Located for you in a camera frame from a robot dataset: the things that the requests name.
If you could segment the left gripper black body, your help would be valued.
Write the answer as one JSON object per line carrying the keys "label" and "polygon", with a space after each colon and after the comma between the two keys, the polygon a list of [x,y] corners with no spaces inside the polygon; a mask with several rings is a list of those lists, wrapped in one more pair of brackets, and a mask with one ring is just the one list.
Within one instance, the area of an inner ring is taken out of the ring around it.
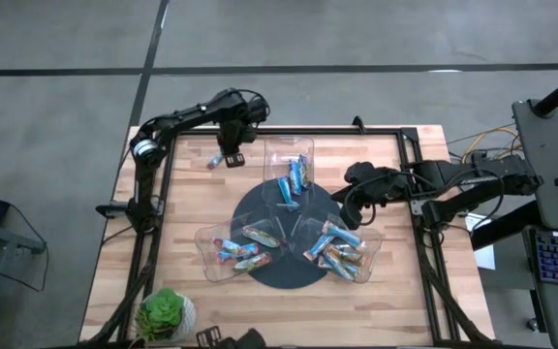
{"label": "left gripper black body", "polygon": [[251,113],[245,107],[230,111],[220,122],[217,142],[223,155],[234,155],[239,152],[243,143],[253,143],[257,133],[251,125]]}

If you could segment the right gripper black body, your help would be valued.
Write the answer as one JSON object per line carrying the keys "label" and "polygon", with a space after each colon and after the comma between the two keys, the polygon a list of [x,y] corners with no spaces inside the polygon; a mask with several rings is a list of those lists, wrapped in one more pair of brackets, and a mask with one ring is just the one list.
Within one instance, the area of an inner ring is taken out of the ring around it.
{"label": "right gripper black body", "polygon": [[404,202],[409,196],[408,177],[391,168],[375,168],[353,181],[351,203],[358,207]]}

